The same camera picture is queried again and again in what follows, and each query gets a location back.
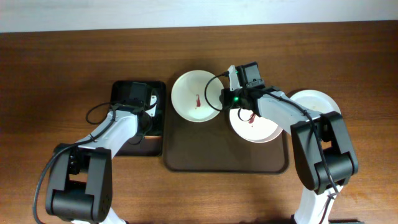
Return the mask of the light blue stained plate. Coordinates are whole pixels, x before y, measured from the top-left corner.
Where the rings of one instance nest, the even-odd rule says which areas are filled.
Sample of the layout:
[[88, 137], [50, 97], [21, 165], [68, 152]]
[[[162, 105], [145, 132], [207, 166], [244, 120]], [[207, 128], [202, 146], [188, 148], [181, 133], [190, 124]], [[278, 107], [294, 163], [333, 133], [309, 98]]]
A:
[[288, 97], [302, 108], [320, 113], [336, 111], [341, 114], [341, 110], [334, 99], [318, 90], [293, 91], [288, 94]]

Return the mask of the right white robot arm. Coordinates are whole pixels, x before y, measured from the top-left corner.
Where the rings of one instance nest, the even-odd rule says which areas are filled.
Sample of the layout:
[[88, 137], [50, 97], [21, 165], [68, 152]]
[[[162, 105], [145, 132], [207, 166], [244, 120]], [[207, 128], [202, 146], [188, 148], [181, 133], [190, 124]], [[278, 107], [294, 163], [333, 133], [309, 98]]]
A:
[[292, 223], [328, 223], [335, 199], [359, 169], [342, 115], [311, 110], [277, 87], [266, 86], [256, 62], [232, 65], [222, 76], [229, 80], [219, 96], [222, 110], [251, 110], [291, 137], [295, 169], [303, 184]]

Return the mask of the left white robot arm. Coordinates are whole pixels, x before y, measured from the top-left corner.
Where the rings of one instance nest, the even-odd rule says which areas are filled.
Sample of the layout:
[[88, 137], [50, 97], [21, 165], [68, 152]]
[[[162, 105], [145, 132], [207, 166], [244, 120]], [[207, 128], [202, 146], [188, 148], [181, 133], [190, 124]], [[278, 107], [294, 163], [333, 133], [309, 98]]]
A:
[[125, 144], [142, 146], [164, 130], [166, 85], [120, 80], [112, 85], [108, 112], [83, 139], [61, 143], [43, 169], [49, 176], [45, 209], [70, 223], [124, 223], [112, 209], [112, 160]]

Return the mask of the orange green scrub sponge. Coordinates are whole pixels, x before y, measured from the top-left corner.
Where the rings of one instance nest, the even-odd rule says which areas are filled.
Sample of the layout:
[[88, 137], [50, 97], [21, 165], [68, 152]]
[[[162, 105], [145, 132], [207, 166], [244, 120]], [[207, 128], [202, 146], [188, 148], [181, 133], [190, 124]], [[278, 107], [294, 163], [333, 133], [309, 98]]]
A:
[[157, 135], [144, 135], [143, 137], [144, 137], [144, 139], [159, 139], [159, 138], [161, 138], [161, 136], [157, 136]]

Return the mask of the cream plate with red stain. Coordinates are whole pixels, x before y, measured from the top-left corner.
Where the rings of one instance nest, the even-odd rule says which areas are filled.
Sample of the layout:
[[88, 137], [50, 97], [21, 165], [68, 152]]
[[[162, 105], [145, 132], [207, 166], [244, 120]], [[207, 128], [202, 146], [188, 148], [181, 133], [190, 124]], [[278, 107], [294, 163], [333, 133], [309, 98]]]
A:
[[172, 92], [172, 105], [184, 119], [202, 123], [215, 118], [220, 112], [209, 106], [205, 99], [206, 84], [215, 77], [204, 70], [184, 73], [175, 81]]

